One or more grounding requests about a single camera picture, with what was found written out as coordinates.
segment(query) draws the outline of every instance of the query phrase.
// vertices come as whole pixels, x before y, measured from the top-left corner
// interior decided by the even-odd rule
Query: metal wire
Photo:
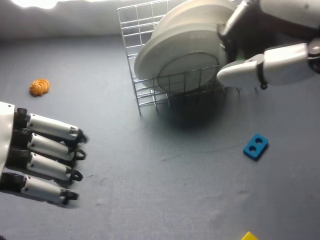
[[[155,27],[171,9],[179,4],[182,4],[183,2],[185,2],[185,0],[156,0],[152,2],[121,7],[117,10],[121,27],[121,36],[125,47],[127,62],[131,75],[133,91],[140,114],[142,106],[154,104],[154,106],[157,107],[158,103],[168,103],[169,106],[171,105],[171,99],[173,97],[173,93],[171,92],[171,80],[173,76],[182,76],[182,79],[184,81],[182,82],[184,86],[184,96],[193,94],[199,95],[202,92],[208,91],[214,92],[217,89],[222,89],[223,93],[227,94],[226,89],[224,89],[223,87],[216,87],[216,85],[218,84],[216,82],[216,75],[219,69],[219,65],[217,64],[211,67],[190,69],[190,71],[187,72],[176,73],[169,76],[158,76],[151,79],[138,79],[135,75],[134,63],[136,57],[142,47],[148,42],[148,40],[150,40]],[[210,80],[211,83],[213,83],[211,84],[213,88],[210,90],[208,89],[208,87],[201,88],[203,71],[207,69],[215,69],[214,76],[212,76],[212,79]],[[192,72],[198,73],[199,88],[196,91],[187,92],[186,79],[187,75]],[[159,89],[158,80],[161,78],[168,79],[168,92],[157,91],[157,89]],[[145,86],[143,84],[145,82],[151,83],[149,85],[152,87]]]

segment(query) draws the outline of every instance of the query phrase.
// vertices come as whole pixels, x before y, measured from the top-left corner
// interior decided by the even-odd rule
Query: circular hole
[[[253,153],[255,153],[257,151],[255,146],[250,146],[249,150],[250,150],[250,152],[253,152]]]
[[[258,138],[255,139],[255,142],[256,142],[257,144],[262,144],[263,141],[262,141],[261,138],[258,137]]]

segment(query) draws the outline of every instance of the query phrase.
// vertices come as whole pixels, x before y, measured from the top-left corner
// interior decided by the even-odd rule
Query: yellow object
[[[258,240],[251,232],[247,232],[247,234],[242,238],[242,240]]]
[[[30,86],[30,93],[32,96],[42,96],[49,92],[50,89],[50,82],[47,79],[41,78],[33,81]]]

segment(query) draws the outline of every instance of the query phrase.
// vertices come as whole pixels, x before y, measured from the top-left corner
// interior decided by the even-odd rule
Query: yellow block
[[[247,232],[247,234],[242,238],[242,240],[258,240],[251,232]]]

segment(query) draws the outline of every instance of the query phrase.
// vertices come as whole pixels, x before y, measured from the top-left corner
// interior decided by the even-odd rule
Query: bright light
[[[38,7],[42,9],[52,9],[58,2],[75,1],[75,0],[11,0],[23,8]],[[88,2],[102,2],[106,0],[86,0]]]

